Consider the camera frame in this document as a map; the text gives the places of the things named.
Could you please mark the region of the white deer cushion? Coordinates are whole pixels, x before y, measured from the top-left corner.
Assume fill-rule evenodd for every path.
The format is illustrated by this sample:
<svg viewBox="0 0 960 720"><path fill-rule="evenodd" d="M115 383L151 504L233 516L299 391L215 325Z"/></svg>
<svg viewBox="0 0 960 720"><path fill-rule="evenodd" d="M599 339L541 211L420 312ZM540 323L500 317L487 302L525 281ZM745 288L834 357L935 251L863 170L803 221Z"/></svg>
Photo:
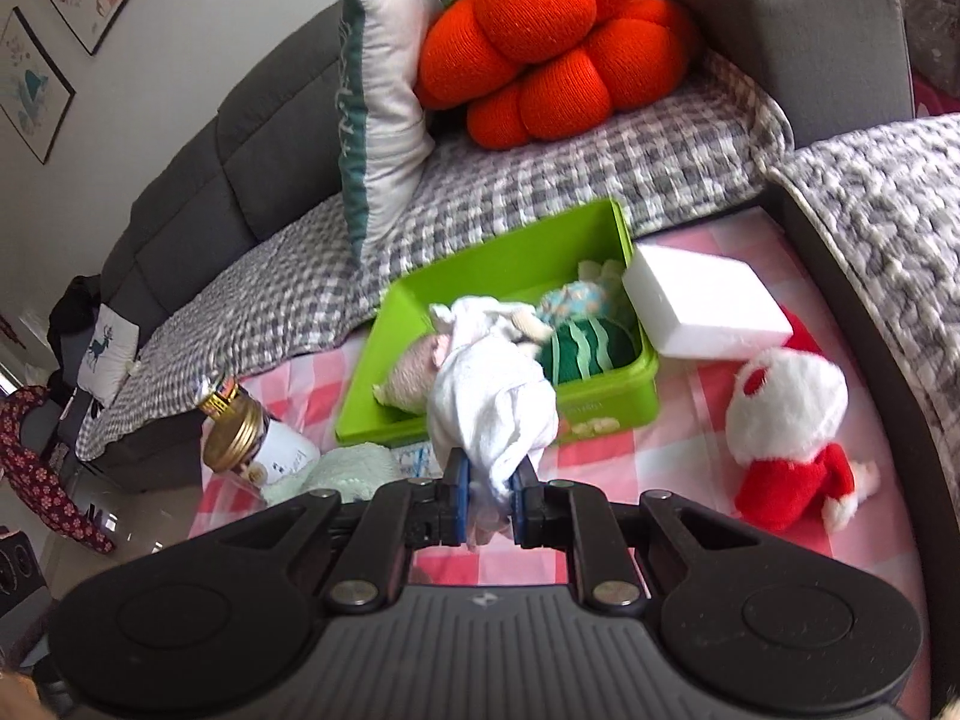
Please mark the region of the white deer cushion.
<svg viewBox="0 0 960 720"><path fill-rule="evenodd" d="M112 405L139 351L140 327L109 305L99 307L98 321L78 367L76 385L103 408Z"/></svg>

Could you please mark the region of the orange pumpkin cushion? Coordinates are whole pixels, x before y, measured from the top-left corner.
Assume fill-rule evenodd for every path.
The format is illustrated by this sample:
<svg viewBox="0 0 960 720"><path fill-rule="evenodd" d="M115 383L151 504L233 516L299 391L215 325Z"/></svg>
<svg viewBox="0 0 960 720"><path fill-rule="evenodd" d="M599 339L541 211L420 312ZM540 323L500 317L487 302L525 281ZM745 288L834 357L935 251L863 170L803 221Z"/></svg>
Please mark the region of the orange pumpkin cushion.
<svg viewBox="0 0 960 720"><path fill-rule="evenodd" d="M454 0L420 50L415 93L462 107L486 149L558 142L674 93L698 55L674 0Z"/></svg>

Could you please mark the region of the red floral chair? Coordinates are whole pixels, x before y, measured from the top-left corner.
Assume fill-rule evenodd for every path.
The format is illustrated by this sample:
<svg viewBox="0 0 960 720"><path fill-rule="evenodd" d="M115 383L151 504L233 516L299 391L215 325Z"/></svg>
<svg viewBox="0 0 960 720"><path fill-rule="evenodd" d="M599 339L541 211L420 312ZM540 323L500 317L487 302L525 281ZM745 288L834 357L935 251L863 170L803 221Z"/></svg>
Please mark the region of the red floral chair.
<svg viewBox="0 0 960 720"><path fill-rule="evenodd" d="M21 502L57 535L73 539L99 554L116 551L116 543L70 499L64 483L23 437L28 416L50 405L42 385L18 388L2 401L2 470Z"/></svg>

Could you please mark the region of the grey patterned blanket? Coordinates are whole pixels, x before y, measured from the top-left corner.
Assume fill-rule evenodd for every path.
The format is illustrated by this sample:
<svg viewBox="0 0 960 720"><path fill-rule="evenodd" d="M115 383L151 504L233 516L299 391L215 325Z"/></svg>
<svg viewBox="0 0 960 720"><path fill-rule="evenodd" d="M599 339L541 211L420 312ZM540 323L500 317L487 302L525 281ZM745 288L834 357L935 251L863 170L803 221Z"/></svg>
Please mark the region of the grey patterned blanket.
<svg viewBox="0 0 960 720"><path fill-rule="evenodd" d="M799 206L905 374L958 494L958 117L856 130L768 179Z"/></svg>

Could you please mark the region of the white and green pillow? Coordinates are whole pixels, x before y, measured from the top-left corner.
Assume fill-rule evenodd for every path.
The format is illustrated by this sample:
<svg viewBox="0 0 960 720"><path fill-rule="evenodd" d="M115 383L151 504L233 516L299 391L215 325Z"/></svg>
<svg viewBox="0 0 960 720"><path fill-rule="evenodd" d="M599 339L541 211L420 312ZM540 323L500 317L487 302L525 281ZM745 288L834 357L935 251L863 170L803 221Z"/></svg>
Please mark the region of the white and green pillow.
<svg viewBox="0 0 960 720"><path fill-rule="evenodd" d="M348 241L364 259L391 231L433 153L416 97L420 52L441 0L343 0L335 105Z"/></svg>

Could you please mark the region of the pink fluffy plush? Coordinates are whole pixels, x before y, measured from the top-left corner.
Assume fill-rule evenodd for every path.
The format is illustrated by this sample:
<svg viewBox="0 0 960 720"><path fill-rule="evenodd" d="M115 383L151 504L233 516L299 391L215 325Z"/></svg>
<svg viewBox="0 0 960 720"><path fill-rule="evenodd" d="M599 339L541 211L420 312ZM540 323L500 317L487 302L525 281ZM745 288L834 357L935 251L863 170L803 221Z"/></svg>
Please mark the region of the pink fluffy plush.
<svg viewBox="0 0 960 720"><path fill-rule="evenodd" d="M386 380L376 383L373 397L381 406L424 415L439 369L449 354L448 333L427 333L407 346Z"/></svg>

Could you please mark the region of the gold-lid cookie jar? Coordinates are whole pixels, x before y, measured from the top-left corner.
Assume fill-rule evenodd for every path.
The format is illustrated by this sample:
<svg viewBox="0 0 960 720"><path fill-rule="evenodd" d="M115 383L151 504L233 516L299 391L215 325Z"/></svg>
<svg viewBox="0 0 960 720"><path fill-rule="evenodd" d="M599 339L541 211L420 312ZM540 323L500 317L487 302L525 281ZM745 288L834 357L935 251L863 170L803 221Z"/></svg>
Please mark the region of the gold-lid cookie jar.
<svg viewBox="0 0 960 720"><path fill-rule="evenodd" d="M256 488L296 475L319 459L316 444L247 395L213 418L202 450L203 463L213 473L235 475Z"/></svg>

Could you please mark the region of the light green towel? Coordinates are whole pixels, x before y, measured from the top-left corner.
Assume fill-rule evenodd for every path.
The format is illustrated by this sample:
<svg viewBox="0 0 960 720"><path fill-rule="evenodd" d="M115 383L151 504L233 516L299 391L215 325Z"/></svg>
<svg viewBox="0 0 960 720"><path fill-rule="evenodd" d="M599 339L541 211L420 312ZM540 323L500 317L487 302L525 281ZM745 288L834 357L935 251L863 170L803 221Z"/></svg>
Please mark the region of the light green towel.
<svg viewBox="0 0 960 720"><path fill-rule="evenodd" d="M277 505L319 489L334 489L343 502L358 502L373 499L381 486L402 479L404 473L391 450L366 442L332 449L299 472L263 486L260 497L267 505Z"/></svg>

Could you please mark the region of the green striped watermelon plush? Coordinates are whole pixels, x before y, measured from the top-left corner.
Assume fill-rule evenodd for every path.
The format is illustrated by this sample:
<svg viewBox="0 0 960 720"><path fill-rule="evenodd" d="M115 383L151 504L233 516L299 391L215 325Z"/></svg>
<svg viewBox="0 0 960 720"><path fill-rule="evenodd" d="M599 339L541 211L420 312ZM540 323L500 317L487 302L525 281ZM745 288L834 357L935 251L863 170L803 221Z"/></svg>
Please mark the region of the green striped watermelon plush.
<svg viewBox="0 0 960 720"><path fill-rule="evenodd" d="M643 351L631 328L607 317L578 317L560 323L537 353L537 362L553 385L617 371Z"/></svg>

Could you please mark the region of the white cloth toy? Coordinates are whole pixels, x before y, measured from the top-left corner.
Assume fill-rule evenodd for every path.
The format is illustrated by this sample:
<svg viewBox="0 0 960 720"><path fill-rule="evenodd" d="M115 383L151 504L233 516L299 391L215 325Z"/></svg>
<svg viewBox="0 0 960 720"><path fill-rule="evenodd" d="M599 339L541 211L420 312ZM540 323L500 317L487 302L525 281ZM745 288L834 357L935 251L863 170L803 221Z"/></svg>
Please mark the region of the white cloth toy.
<svg viewBox="0 0 960 720"><path fill-rule="evenodd" d="M439 465L455 449L470 463L467 544L477 550L508 528L517 466L539 465L558 436L555 387L537 362L553 328L534 305L490 296L433 304L430 316L451 344L428 400L428 436Z"/></svg>

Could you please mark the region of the pink checked tablecloth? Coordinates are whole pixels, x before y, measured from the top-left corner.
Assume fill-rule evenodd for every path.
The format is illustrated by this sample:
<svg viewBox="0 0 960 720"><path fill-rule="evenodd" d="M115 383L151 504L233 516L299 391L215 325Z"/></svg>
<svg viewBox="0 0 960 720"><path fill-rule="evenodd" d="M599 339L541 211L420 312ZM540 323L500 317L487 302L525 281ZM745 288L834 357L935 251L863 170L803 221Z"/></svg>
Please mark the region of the pink checked tablecloth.
<svg viewBox="0 0 960 720"><path fill-rule="evenodd" d="M828 358L843 367L850 405L839 440L850 457L877 463L882 486L843 532L828 535L818 523L800 522L786 536L882 577L922 610L923 571L882 421L835 319L781 229L752 208L661 234L656 241L748 263L779 304L802 319ZM331 450L337 444L335 422L365 341L364 332L355 332L332 351L299 356L248 377L244 387L320 450ZM620 502L661 488L731 512L740 472L727 452L724 415L736 371L732 362L662 361L656 377L661 409L651 424L553 447L540 473L594 484L608 499ZM478 551L421 551L413 575L423 582L454 585L558 583L565 580L566 562L555 551L523 551L509 539L495 538Z"/></svg>

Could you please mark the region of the santa claus plush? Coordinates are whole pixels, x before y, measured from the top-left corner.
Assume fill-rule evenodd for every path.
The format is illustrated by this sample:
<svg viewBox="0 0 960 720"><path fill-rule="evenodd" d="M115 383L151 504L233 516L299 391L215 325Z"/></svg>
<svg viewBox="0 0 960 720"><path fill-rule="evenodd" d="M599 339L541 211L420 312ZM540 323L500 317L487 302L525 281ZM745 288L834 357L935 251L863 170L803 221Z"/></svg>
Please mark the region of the santa claus plush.
<svg viewBox="0 0 960 720"><path fill-rule="evenodd" d="M734 379L726 442L743 470L734 509L771 533L807 517L838 533L877 493L880 472L873 461L851 460L838 442L850 401L841 367L794 312L786 319L789 340L758 353Z"/></svg>

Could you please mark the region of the white foam block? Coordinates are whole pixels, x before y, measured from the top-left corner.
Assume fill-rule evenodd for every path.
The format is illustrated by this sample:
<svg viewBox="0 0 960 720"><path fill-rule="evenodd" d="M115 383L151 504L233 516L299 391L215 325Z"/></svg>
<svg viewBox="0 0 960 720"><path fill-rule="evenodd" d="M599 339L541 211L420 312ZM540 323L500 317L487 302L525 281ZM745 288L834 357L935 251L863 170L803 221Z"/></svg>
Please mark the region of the white foam block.
<svg viewBox="0 0 960 720"><path fill-rule="evenodd" d="M793 334L742 260L640 244L622 283L652 348L666 358L747 361Z"/></svg>

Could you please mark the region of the grey checked sofa quilt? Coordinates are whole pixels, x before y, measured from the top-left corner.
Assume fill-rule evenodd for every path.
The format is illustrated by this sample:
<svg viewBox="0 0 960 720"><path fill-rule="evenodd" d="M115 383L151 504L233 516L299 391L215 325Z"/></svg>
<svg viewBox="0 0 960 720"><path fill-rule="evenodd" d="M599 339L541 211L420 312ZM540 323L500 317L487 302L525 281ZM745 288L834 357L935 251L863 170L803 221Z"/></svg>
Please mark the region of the grey checked sofa quilt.
<svg viewBox="0 0 960 720"><path fill-rule="evenodd" d="M366 260L355 259L332 197L217 266L153 332L112 403L83 419L76 453L94 460L149 422L187 413L206 377L335 348L420 266L596 199L619 202L631 236L699 220L750 199L793 148L775 99L716 54L679 93L571 140L483 151L451 138Z"/></svg>

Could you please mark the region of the framed blue picture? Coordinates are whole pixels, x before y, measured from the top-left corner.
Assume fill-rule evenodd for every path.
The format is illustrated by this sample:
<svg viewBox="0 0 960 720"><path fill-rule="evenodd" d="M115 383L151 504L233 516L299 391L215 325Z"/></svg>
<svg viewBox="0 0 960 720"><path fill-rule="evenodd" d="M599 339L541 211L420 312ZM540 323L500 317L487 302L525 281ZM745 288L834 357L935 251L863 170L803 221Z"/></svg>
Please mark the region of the framed blue picture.
<svg viewBox="0 0 960 720"><path fill-rule="evenodd" d="M2 28L2 112L41 164L50 158L73 96L21 8L13 7Z"/></svg>

